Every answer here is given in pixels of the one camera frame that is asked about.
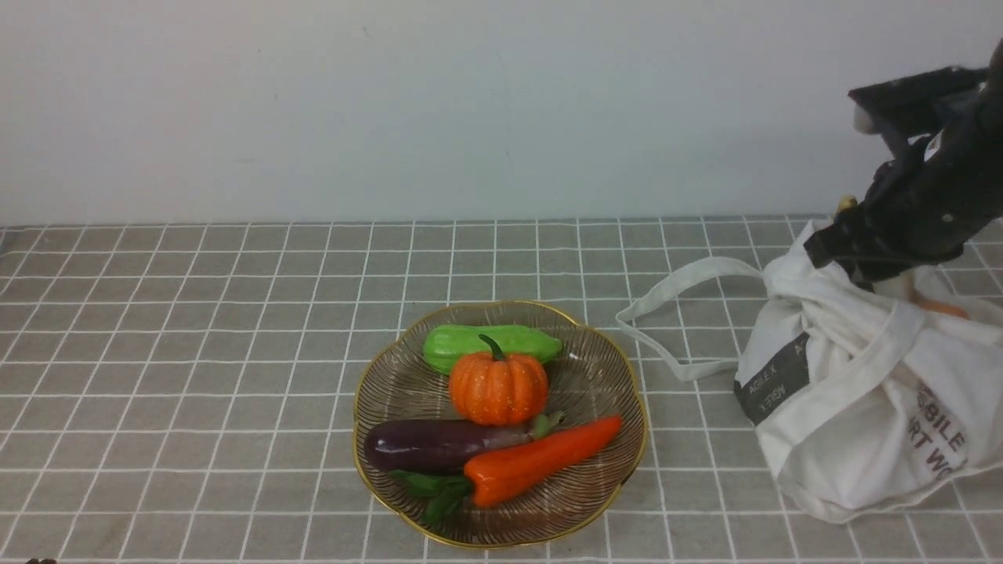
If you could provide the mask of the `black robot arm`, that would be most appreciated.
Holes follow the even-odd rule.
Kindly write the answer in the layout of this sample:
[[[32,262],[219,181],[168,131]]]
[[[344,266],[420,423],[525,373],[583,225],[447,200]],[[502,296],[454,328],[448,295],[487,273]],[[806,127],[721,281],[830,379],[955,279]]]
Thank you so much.
[[[818,269],[856,284],[957,259],[1002,214],[1002,54],[988,67],[944,67],[849,93],[858,132],[880,136],[891,160],[864,199],[842,204],[805,242]]]

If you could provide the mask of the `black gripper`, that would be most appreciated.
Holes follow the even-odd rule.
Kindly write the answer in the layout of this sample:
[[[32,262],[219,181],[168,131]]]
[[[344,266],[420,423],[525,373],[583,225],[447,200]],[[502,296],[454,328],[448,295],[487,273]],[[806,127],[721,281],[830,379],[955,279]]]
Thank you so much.
[[[816,268],[856,284],[954,260],[1002,211],[1001,119],[968,117],[912,144],[875,175],[863,202],[805,242]]]

